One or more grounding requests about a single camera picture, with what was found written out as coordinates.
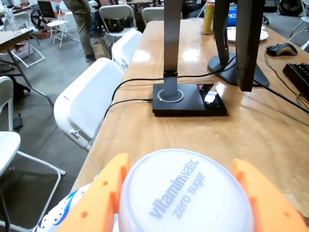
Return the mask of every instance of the floor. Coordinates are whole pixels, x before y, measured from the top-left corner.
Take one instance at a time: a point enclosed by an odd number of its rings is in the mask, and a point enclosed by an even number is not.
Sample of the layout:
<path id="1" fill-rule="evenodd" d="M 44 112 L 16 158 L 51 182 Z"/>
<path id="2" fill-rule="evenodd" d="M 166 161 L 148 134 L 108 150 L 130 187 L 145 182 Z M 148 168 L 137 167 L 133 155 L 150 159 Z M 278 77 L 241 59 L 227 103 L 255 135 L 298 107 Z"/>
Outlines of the floor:
<path id="1" fill-rule="evenodd" d="M 288 38 L 292 29 L 300 22 L 299 17 L 281 16 L 266 13 L 269 27 Z M 297 36 L 293 42 L 298 46 L 308 39 L 306 32 Z M 46 56 L 45 61 L 26 69 L 22 66 L 30 82 L 56 100 L 57 96 L 71 84 L 91 63 L 84 60 L 80 43 L 65 38 L 62 47 L 51 39 L 41 40 L 40 46 L 31 41 Z M 27 94 L 22 101 L 14 103 L 15 117 L 21 114 L 24 127 L 20 130 L 20 150 L 52 163 L 65 170 L 55 195 L 48 207 L 50 210 L 70 189 L 79 173 L 87 153 L 69 140 L 57 127 L 53 109 L 48 101 L 34 93 Z M 0 115 L 0 130 L 7 129 L 7 109 Z M 41 210 L 49 196 L 56 175 L 42 168 L 40 164 L 16 156 L 11 169 L 3 176 L 3 190 L 11 221 L 14 224 L 31 228 L 37 223 Z"/>

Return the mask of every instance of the keyboard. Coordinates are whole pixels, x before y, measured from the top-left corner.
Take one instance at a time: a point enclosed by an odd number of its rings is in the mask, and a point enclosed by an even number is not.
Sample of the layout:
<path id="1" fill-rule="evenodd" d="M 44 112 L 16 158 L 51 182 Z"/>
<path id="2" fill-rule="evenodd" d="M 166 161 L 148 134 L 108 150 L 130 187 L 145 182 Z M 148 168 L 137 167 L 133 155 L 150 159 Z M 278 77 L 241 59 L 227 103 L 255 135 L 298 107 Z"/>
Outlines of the keyboard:
<path id="1" fill-rule="evenodd" d="M 309 100 L 309 65 L 286 64 L 283 73 L 290 79 L 301 94 Z"/>

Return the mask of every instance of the computer mouse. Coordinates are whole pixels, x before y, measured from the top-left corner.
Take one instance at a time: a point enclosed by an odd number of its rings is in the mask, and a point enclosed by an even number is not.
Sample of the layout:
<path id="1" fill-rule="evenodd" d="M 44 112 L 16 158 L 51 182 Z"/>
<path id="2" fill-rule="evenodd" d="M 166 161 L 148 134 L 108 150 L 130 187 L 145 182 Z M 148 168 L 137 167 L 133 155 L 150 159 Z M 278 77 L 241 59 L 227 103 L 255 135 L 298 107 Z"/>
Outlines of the computer mouse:
<path id="1" fill-rule="evenodd" d="M 289 43 L 279 43 L 266 47 L 267 52 L 274 56 L 296 56 L 296 48 Z"/>

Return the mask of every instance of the black shoe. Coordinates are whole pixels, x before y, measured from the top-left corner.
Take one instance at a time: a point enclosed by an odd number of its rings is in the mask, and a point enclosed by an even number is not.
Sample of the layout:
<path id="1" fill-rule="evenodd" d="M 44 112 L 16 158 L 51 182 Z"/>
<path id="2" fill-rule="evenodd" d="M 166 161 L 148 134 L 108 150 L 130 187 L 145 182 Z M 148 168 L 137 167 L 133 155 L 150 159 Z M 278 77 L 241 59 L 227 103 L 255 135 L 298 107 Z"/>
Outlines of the black shoe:
<path id="1" fill-rule="evenodd" d="M 85 56 L 87 62 L 96 61 L 95 54 Z"/>

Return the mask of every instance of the black base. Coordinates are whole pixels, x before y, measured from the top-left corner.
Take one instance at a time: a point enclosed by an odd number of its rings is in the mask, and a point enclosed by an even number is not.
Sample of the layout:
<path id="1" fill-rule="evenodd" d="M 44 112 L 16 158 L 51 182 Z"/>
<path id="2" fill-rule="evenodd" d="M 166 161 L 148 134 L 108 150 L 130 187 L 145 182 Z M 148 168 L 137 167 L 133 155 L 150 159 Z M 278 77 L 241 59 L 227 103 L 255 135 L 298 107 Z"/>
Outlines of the black base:
<path id="1" fill-rule="evenodd" d="M 227 110 L 212 84 L 178 84 L 183 93 L 179 102 L 165 102 L 158 97 L 163 84 L 154 84 L 153 113 L 155 116 L 226 116 Z"/>
<path id="2" fill-rule="evenodd" d="M 235 53 L 230 53 L 230 59 L 234 57 Z M 209 61 L 208 63 L 208 69 L 211 72 L 214 72 L 216 70 L 219 70 L 222 68 L 219 60 L 219 56 L 214 57 Z M 237 86 L 237 77 L 236 77 L 236 59 L 234 59 L 222 72 L 218 72 L 215 74 L 217 77 L 219 77 L 224 82 L 227 82 L 230 85 Z M 254 74 L 255 80 L 263 84 L 264 86 L 269 86 L 270 83 L 267 80 L 266 76 L 260 69 L 258 65 L 255 67 L 255 74 Z M 253 86 L 259 86 L 255 81 L 253 81 Z"/>

